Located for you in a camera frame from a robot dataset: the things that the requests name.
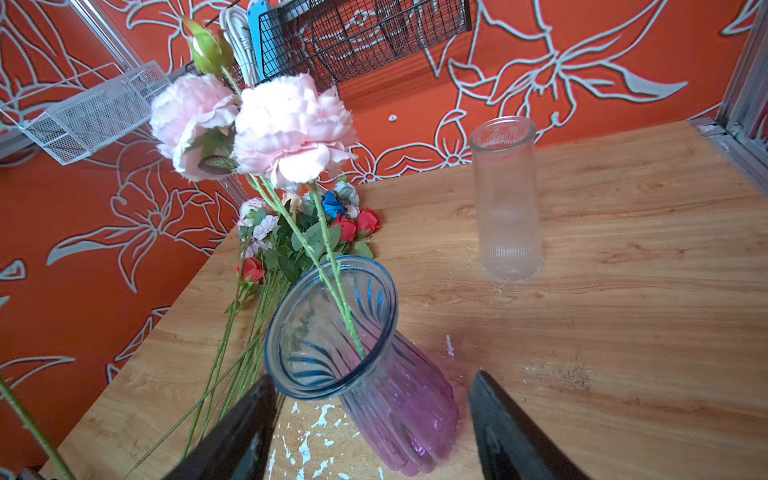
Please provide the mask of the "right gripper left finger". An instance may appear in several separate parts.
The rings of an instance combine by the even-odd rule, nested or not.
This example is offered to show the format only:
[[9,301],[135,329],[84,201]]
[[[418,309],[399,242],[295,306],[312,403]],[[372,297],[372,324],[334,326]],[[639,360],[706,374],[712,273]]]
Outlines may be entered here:
[[277,390],[262,376],[168,479],[261,479],[277,415]]

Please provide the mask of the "pink peony flower stem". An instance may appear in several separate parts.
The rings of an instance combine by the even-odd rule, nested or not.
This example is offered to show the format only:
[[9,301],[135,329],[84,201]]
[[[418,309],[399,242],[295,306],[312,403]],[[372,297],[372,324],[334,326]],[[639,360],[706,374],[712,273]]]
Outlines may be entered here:
[[199,75],[177,78],[151,105],[150,128],[160,154],[190,181],[246,177],[297,237],[315,267],[320,256],[278,192],[304,186],[315,204],[329,262],[330,226],[317,190],[320,175],[352,159],[352,115],[336,93],[320,93],[312,77],[282,76],[240,89],[231,75],[231,45],[189,17],[188,46]]

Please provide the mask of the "white rose flower stem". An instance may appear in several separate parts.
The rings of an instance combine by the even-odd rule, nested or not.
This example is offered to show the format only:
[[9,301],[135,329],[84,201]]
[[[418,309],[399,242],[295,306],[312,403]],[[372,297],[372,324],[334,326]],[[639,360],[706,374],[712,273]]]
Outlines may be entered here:
[[47,454],[49,460],[54,464],[60,476],[66,480],[75,480],[75,476],[67,465],[66,461],[58,452],[52,441],[47,437],[41,427],[34,420],[29,410],[15,395],[12,388],[4,380],[1,380],[0,384],[2,398],[9,404],[10,408],[22,422],[24,428],[32,434],[38,445]]

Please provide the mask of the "red rose flower stem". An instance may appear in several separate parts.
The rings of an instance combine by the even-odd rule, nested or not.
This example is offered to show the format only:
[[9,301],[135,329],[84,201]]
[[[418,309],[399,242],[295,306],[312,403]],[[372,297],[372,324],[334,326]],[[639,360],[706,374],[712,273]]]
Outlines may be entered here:
[[219,385],[222,375],[223,363],[228,349],[230,336],[234,327],[236,316],[243,310],[248,299],[255,295],[255,285],[258,280],[252,280],[252,274],[244,276],[246,265],[251,258],[242,260],[235,268],[236,287],[233,300],[225,310],[227,320],[224,327],[223,336],[218,344],[214,363],[208,376],[204,392],[198,402],[193,415],[192,425],[187,435],[184,450],[181,458],[184,459],[191,452],[197,442],[204,436],[210,423],[214,410],[214,400],[216,397],[216,388]]

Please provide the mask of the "purple ribbed glass vase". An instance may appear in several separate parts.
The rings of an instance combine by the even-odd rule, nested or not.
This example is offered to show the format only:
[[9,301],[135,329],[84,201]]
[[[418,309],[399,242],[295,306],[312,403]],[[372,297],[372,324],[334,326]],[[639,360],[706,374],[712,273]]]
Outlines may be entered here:
[[390,273],[361,256],[337,261],[357,334],[351,336],[323,274],[304,274],[271,321],[265,366],[296,400],[337,397],[388,468],[427,474],[448,460],[459,407],[440,369],[397,330],[399,300]]

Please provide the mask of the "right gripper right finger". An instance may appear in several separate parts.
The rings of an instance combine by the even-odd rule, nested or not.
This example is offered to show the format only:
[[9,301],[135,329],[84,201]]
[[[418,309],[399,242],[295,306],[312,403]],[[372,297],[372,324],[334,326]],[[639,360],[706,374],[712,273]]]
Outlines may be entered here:
[[477,372],[468,398],[486,479],[587,477],[488,372]]

